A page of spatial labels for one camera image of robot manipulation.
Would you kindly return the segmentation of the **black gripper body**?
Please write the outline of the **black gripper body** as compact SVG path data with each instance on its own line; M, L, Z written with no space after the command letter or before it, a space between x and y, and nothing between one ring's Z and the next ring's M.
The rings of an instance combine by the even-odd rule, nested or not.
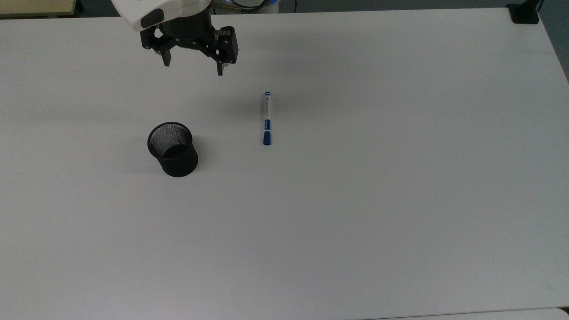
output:
M215 62L223 60L235 64L239 53L235 28L215 29L209 12L149 27L140 32L140 38L143 48L151 49L159 56L161 49L180 47L199 51Z

